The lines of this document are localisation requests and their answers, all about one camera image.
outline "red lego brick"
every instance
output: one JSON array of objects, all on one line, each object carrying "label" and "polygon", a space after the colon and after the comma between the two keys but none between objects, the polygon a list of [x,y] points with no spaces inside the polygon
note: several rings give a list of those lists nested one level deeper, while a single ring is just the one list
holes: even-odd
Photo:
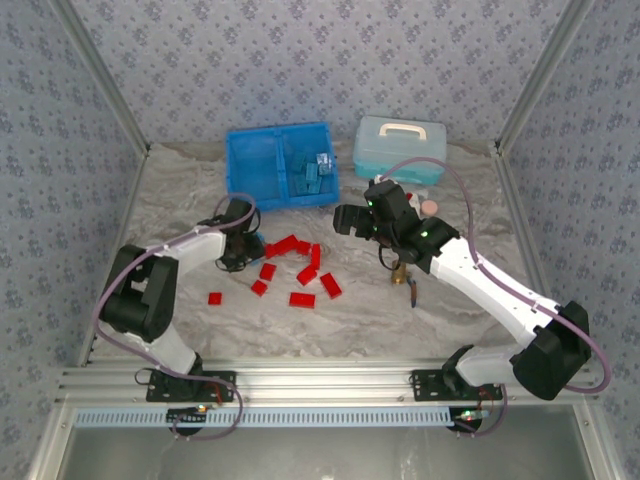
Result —
[{"label": "red lego brick", "polygon": [[222,293],[211,292],[209,294],[209,305],[222,305]]},{"label": "red lego brick", "polygon": [[322,255],[322,250],[320,249],[320,245],[314,243],[311,247],[311,265],[316,270],[320,270],[320,257]]},{"label": "red lego brick", "polygon": [[302,286],[305,286],[317,276],[318,276],[318,271],[315,268],[313,268],[313,265],[309,265],[307,268],[301,271],[296,278],[302,284]]},{"label": "red lego brick", "polygon": [[321,276],[320,281],[322,282],[324,289],[329,294],[329,298],[334,299],[342,295],[342,289],[338,285],[338,282],[336,282],[336,279],[333,278],[333,275],[331,275],[330,273],[326,273]]},{"label": "red lego brick", "polygon": [[273,275],[276,273],[276,266],[271,263],[265,263],[260,270],[260,278],[270,282],[273,280]]},{"label": "red lego brick", "polygon": [[309,242],[298,240],[298,248],[296,248],[296,252],[298,252],[300,255],[309,255],[310,251],[311,244]]},{"label": "red lego brick", "polygon": [[251,290],[253,290],[253,292],[259,297],[264,295],[264,292],[267,291],[267,288],[269,288],[267,287],[267,284],[264,282],[261,282],[260,280],[256,280],[256,283],[251,285]]},{"label": "red lego brick", "polygon": [[269,259],[269,258],[275,257],[277,254],[278,254],[278,250],[276,250],[275,245],[271,245],[270,243],[267,243],[264,246],[265,258]]},{"label": "red lego brick", "polygon": [[289,235],[287,238],[283,238],[274,245],[276,249],[276,255],[284,255],[291,250],[295,250],[298,246],[298,239],[295,235]]},{"label": "red lego brick", "polygon": [[310,293],[291,292],[289,297],[290,307],[315,308],[316,296]]}]

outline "floral wallpaper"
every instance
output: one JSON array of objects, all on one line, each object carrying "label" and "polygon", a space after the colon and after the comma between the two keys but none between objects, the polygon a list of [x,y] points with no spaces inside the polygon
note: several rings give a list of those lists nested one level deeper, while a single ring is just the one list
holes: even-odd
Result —
[{"label": "floral wallpaper", "polygon": [[46,0],[0,6],[0,478],[75,363],[138,160]]},{"label": "floral wallpaper", "polygon": [[559,299],[582,302],[614,381],[604,405],[640,478],[640,4],[596,2],[510,153]]},{"label": "floral wallpaper", "polygon": [[151,142],[380,115],[496,138],[565,0],[72,0]]}]

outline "blue plastic basket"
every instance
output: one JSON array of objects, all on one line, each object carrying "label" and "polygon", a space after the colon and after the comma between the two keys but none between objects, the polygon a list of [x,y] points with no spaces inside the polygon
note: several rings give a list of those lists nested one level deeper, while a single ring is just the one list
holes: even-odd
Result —
[{"label": "blue plastic basket", "polygon": [[[252,195],[262,211],[327,205],[340,199],[327,123],[233,131],[227,134],[226,143],[229,192]],[[301,192],[300,175],[304,174],[296,172],[296,162],[300,154],[315,160],[319,153],[329,155],[331,173],[318,177],[322,180],[320,193]]]}]

